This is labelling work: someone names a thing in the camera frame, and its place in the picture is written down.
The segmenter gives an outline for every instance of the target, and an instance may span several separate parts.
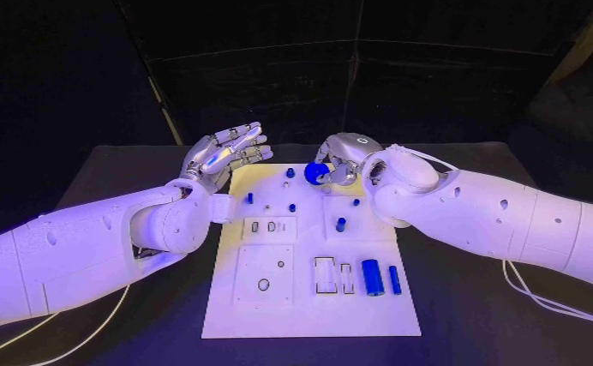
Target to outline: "black backdrop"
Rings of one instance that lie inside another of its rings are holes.
[[[184,138],[503,140],[593,0],[117,0]]]

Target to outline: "white board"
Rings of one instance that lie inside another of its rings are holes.
[[[303,170],[304,165],[275,164],[234,172],[236,218],[222,225],[202,337],[420,336],[395,230],[373,216],[359,182],[313,186]],[[346,219],[343,232],[335,229],[337,217]],[[332,257],[333,269],[322,260],[324,273],[316,273],[314,257]],[[376,297],[365,294],[366,259],[379,262],[385,293]],[[399,295],[391,289],[389,266],[398,268]],[[336,282],[337,293],[316,293],[316,274],[323,282]]]

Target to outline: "oval hole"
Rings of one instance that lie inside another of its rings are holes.
[[[53,232],[50,232],[50,231],[47,232],[46,238],[47,238],[47,243],[49,243],[52,246],[56,246],[58,238],[56,238],[56,235],[53,234]]]
[[[267,291],[267,290],[268,290],[268,287],[270,287],[270,281],[268,281],[267,279],[261,279],[261,280],[257,282],[257,288],[258,288],[261,291]]]

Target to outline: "robotic arm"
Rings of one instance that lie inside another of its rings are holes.
[[[164,186],[39,216],[0,235],[0,324],[75,308],[180,261],[209,224],[229,172],[272,155],[260,123],[203,136]]]
[[[330,157],[335,171],[322,163]],[[425,160],[451,171],[438,173]],[[412,225],[477,255],[548,267],[593,283],[593,205],[506,179],[463,171],[366,136],[332,135],[304,169],[311,184],[348,185],[361,175],[376,217]]]

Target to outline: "table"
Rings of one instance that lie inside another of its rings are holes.
[[[459,168],[535,186],[503,143],[408,145]],[[275,163],[304,163],[317,146],[272,147]],[[58,208],[160,186],[179,173],[189,147],[96,147]],[[548,365],[590,364],[593,324],[539,308],[506,285],[500,262],[398,229],[399,252],[421,337],[202,340],[221,226],[171,267],[133,284],[114,319],[94,340],[56,364],[241,365]],[[593,286],[519,266],[534,292],[593,313]],[[104,321],[121,291],[63,312],[0,350],[0,364],[21,365],[68,351]],[[0,327],[4,342],[39,319]]]

